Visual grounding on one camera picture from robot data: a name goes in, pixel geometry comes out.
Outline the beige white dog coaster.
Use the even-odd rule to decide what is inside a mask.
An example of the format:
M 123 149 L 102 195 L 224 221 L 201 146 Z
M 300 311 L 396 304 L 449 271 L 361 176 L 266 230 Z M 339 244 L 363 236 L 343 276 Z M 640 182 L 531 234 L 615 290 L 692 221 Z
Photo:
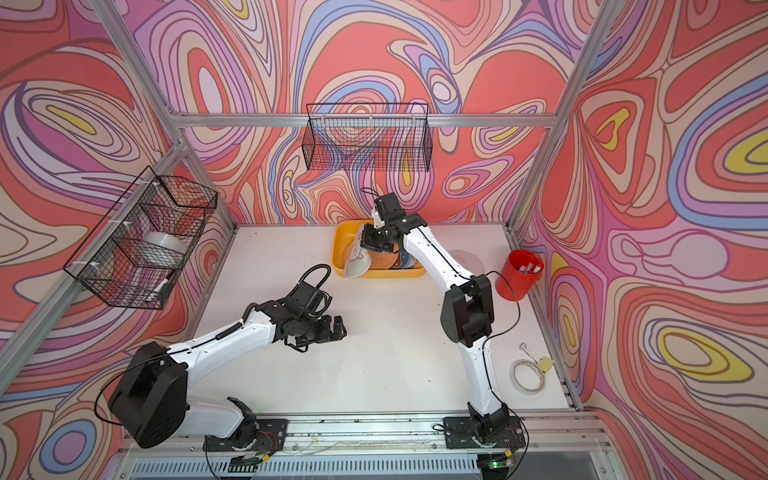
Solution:
M 372 259 L 369 251 L 362 246 L 362 237 L 367 226 L 361 224 L 353 237 L 353 240 L 345 250 L 345 262 L 343 274 L 347 278 L 358 278 L 368 272 Z

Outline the orange round coaster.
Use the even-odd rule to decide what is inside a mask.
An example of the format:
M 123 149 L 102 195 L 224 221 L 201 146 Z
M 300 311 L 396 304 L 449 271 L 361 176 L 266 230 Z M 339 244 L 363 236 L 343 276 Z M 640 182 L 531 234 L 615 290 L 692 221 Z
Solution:
M 399 262 L 399 252 L 374 252 L 368 251 L 371 259 L 370 270 L 389 270 Z

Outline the blue toast cartoon coaster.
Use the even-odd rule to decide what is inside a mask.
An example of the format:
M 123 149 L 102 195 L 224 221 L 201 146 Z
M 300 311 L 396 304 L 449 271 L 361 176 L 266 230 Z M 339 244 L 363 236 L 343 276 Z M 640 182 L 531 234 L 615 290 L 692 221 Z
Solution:
M 400 251 L 393 268 L 397 270 L 412 269 L 416 263 L 417 261 L 407 251 Z

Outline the pink rainbow unicorn coaster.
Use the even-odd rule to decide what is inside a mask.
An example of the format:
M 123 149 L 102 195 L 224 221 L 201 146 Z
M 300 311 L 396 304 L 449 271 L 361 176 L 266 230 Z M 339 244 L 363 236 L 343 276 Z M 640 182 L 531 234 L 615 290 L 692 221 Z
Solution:
M 449 250 L 448 253 L 458 264 L 457 269 L 463 278 L 479 276 L 486 273 L 482 260 L 475 254 L 461 249 Z

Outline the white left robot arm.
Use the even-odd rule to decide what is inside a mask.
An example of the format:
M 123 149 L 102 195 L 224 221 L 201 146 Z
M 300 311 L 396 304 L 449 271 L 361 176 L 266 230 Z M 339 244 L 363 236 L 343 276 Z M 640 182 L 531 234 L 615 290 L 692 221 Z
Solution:
M 260 439 L 271 450 L 280 447 L 275 435 L 259 424 L 257 414 L 242 400 L 193 396 L 197 382 L 237 358 L 281 343 L 298 353 L 313 344 L 343 340 L 346 327 L 327 309 L 332 298 L 306 282 L 285 297 L 249 304 L 240 319 L 201 337 L 162 347 L 140 347 L 119 377 L 108 400 L 109 412 L 142 448 L 172 437 L 203 436 L 218 451 L 254 450 Z

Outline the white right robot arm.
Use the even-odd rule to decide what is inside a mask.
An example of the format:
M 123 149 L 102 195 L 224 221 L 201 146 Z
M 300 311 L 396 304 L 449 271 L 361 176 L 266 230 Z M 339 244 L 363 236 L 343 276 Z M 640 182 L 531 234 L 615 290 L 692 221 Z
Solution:
M 373 222 L 363 227 L 361 247 L 376 253 L 406 253 L 426 270 L 443 294 L 440 325 L 456 344 L 470 389 L 468 415 L 472 436 L 488 445 L 510 422 L 510 410 L 497 392 L 490 347 L 495 321 L 492 285 L 475 275 L 438 241 L 417 213 L 407 213 L 394 193 L 371 187 Z

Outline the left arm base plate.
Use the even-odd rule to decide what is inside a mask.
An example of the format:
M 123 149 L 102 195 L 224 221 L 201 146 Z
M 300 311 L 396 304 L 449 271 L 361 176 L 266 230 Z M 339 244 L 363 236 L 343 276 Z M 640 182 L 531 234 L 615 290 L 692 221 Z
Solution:
M 227 438 L 206 436 L 206 453 L 274 454 L 284 447 L 288 420 L 282 418 L 246 418 Z

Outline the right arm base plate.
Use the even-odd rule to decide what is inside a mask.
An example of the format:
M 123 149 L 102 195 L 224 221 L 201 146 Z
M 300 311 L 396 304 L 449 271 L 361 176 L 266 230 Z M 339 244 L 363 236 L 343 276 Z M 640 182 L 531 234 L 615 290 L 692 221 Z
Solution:
M 434 427 L 443 434 L 448 449 L 501 448 L 515 452 L 527 446 L 527 435 L 518 417 L 444 417 Z

